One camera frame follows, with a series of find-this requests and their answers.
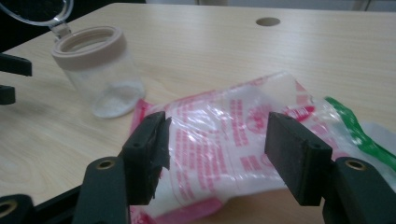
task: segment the plastic bag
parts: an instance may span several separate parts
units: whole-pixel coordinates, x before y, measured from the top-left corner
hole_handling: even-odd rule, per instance
[[[172,117],[171,168],[163,170],[155,200],[133,207],[133,223],[186,223],[214,213],[232,197],[285,188],[264,154],[270,111],[299,120],[333,148],[333,159],[348,155],[363,159],[390,184],[396,179],[387,165],[361,153],[329,102],[314,101],[286,73],[167,105],[140,101],[133,125],[160,110]]]

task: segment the wooden table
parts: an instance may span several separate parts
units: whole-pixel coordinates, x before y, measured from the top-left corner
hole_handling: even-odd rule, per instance
[[[278,18],[260,26],[260,18]],[[315,97],[330,95],[360,120],[396,132],[396,14],[242,7],[114,4],[70,23],[77,31],[119,26],[153,104],[287,71]],[[97,119],[50,56],[45,34],[8,54],[34,75],[1,73],[17,103],[0,107],[0,196],[42,203],[79,185],[86,166],[117,155],[132,115]],[[287,190],[230,200],[194,223],[322,223]]]

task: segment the table hole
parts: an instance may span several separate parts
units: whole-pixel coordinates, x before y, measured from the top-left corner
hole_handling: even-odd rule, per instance
[[[280,24],[280,19],[273,18],[273,17],[265,17],[256,20],[256,23],[260,26],[275,26]]]

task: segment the clear plastic container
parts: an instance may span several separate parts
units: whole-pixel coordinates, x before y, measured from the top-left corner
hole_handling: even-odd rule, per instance
[[[122,30],[102,26],[60,39],[52,57],[99,118],[122,116],[144,97],[144,87]]]

